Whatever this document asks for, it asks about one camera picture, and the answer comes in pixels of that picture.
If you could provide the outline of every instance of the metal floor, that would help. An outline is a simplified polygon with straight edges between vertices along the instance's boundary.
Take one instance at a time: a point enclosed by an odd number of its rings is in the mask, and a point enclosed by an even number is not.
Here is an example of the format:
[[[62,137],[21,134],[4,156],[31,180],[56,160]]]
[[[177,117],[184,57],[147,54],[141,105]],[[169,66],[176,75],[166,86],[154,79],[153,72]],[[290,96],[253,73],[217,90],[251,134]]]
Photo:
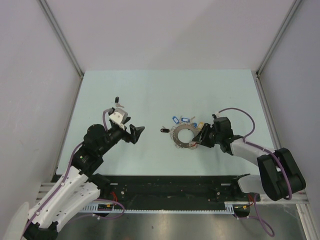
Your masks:
[[[259,205],[275,231],[268,236],[254,219],[223,214],[125,214],[115,220],[81,218],[67,224],[57,240],[305,240],[295,204]]]

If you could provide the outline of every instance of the white wall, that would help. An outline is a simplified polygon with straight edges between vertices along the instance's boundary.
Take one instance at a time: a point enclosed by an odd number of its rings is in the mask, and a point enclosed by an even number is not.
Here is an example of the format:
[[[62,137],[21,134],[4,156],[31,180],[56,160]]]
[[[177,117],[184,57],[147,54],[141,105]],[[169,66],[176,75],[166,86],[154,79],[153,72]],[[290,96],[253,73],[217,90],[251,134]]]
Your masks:
[[[305,0],[261,76],[280,141],[320,217],[320,2]]]
[[[84,70],[256,70],[294,0],[48,0]]]
[[[0,239],[35,202],[64,137],[80,78],[35,0],[0,7]]]

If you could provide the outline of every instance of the round metal disc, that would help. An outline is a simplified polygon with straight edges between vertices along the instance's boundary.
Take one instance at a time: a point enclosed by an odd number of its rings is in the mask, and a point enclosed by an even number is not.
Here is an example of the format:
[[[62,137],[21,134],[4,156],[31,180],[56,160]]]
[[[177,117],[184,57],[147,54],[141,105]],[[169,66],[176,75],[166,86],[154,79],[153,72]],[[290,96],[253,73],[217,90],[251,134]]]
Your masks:
[[[181,125],[178,125],[173,131],[172,131],[172,140],[175,142],[175,144],[180,147],[180,148],[184,148],[184,149],[190,149],[190,148],[194,148],[194,145],[190,145],[190,143],[192,142],[182,142],[179,140],[178,138],[178,134],[181,130],[183,129],[188,129],[190,130],[194,136],[197,136],[199,133],[199,130],[197,128],[194,127],[193,123],[184,123]]]

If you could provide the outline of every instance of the red wire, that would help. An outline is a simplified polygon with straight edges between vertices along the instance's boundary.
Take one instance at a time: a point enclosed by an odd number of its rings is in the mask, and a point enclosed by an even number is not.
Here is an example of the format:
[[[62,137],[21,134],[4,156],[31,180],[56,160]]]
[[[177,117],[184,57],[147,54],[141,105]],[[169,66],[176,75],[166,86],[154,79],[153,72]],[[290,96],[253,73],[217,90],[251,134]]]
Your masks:
[[[254,199],[252,198],[252,196],[250,194],[248,194],[248,197],[249,197],[249,202],[252,202],[250,204],[250,206],[252,206],[254,204]]]
[[[110,192],[113,196],[113,200],[115,200],[116,202],[118,202],[118,198],[117,198],[117,195],[115,194],[114,191]]]

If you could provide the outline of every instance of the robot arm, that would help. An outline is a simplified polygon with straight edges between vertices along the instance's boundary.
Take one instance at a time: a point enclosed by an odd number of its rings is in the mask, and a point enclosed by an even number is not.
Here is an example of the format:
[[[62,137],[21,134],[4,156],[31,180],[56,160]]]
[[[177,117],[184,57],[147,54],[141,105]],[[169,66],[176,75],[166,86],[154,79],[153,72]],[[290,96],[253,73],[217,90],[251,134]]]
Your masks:
[[[246,141],[244,137],[234,135],[227,117],[213,117],[213,124],[205,123],[192,141],[208,148],[218,144],[224,153],[241,157],[257,165],[260,179],[245,175],[238,180],[241,189],[244,189],[242,185],[245,183],[251,184],[244,192],[257,193],[257,188],[253,186],[260,185],[270,199],[277,201],[287,199],[286,196],[306,188],[305,179],[288,149],[274,150]]]
[[[108,114],[111,128],[100,124],[90,126],[83,142],[73,151],[65,173],[46,196],[29,210],[23,234],[27,240],[56,239],[58,232],[77,212],[99,196],[109,193],[108,179],[93,173],[103,163],[103,155],[107,151],[120,140],[137,143],[145,127],[131,124],[128,133],[125,124],[131,118],[123,109],[108,109]]]

